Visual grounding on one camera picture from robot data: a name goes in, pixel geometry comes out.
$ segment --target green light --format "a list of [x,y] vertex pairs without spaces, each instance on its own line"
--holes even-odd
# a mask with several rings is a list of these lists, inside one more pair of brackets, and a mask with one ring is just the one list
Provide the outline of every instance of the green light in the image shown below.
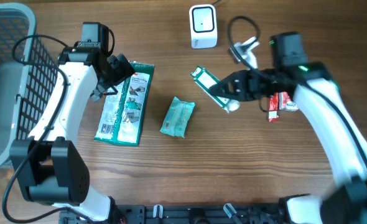
[[298,66],[301,70],[303,70],[304,72],[308,72],[309,68],[303,66],[303,65],[300,65]]

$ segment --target small green packet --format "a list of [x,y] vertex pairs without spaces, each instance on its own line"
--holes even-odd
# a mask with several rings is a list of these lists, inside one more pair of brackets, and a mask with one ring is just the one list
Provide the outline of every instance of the small green packet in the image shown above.
[[230,100],[220,96],[213,96],[210,94],[208,89],[219,83],[219,79],[215,77],[211,72],[207,69],[198,66],[194,72],[190,74],[193,77],[195,83],[205,92],[208,96],[211,97],[220,107],[222,107],[226,112],[235,111],[240,107],[240,102],[237,100]]
[[94,140],[137,146],[142,130],[147,94],[154,65],[131,62],[135,74],[115,86],[118,93],[106,96]]
[[172,100],[160,131],[171,136],[185,138],[185,130],[195,103],[180,101],[176,96]]

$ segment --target red and white package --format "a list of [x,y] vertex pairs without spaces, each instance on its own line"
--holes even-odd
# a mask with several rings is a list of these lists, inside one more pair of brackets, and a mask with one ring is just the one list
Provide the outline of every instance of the red and white package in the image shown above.
[[277,110],[279,109],[279,94],[275,93],[272,98],[269,99],[269,109],[268,109],[268,120],[269,122],[277,121],[279,116],[277,115]]
[[284,111],[298,110],[296,103],[291,101],[289,94],[287,92],[279,93],[279,110],[284,110]]

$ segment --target wooden table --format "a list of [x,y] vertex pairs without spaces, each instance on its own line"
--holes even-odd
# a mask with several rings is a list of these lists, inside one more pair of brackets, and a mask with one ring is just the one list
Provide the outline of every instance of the wooden table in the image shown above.
[[[227,114],[189,77],[196,65],[218,78],[241,70],[226,53],[226,25],[237,15],[253,18],[262,30],[254,53],[260,68],[272,66],[271,35],[291,30],[304,37],[312,61],[325,63],[340,84],[343,101],[367,139],[367,1],[222,0],[216,6],[218,45],[190,46],[188,10],[205,1],[108,1],[27,4],[37,16],[37,31],[72,45],[83,21],[106,24],[116,36],[115,54],[154,63],[139,147],[95,142],[103,100],[89,101],[77,148],[91,173],[91,184],[118,204],[223,205],[275,202],[292,194],[323,194],[333,186],[326,155],[300,111],[281,113],[268,123],[258,102],[242,103]],[[234,38],[254,35],[239,22]],[[57,55],[62,47],[47,40]],[[185,139],[160,133],[172,98],[196,103]],[[11,170],[0,170],[1,199]],[[24,202],[15,184],[9,210],[29,218],[50,210]],[[57,216],[42,220],[56,223]]]

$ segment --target basket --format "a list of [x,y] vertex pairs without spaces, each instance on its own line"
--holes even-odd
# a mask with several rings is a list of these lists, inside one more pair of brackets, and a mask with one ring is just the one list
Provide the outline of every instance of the basket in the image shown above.
[[[17,40],[35,34],[35,16],[23,4],[0,4],[0,166],[10,164],[15,139],[27,139],[41,118],[57,79],[48,67],[23,66],[13,61]],[[40,39],[28,39],[16,50],[25,61],[55,65]]]

